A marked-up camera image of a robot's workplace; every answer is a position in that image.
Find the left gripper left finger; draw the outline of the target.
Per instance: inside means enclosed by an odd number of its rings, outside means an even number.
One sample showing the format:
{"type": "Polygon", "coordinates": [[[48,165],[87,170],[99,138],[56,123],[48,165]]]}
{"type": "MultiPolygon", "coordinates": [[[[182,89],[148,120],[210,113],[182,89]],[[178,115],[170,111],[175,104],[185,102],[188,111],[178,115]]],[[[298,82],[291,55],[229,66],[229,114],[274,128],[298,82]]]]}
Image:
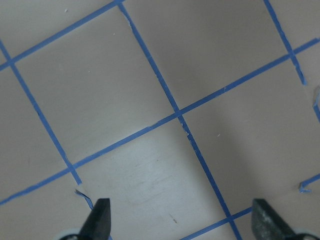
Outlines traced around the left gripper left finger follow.
{"type": "Polygon", "coordinates": [[[78,233],[69,233],[59,240],[108,240],[111,236],[111,201],[99,198],[78,233]]]}

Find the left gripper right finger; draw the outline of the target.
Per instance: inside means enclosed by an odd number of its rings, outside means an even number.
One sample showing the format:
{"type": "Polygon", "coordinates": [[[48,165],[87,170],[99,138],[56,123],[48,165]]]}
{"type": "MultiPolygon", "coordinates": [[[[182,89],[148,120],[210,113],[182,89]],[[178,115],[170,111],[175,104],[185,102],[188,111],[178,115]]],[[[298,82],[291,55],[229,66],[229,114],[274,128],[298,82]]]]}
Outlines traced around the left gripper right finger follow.
{"type": "Polygon", "coordinates": [[[319,240],[312,233],[295,232],[262,198],[252,200],[251,231],[256,240],[319,240]]]}

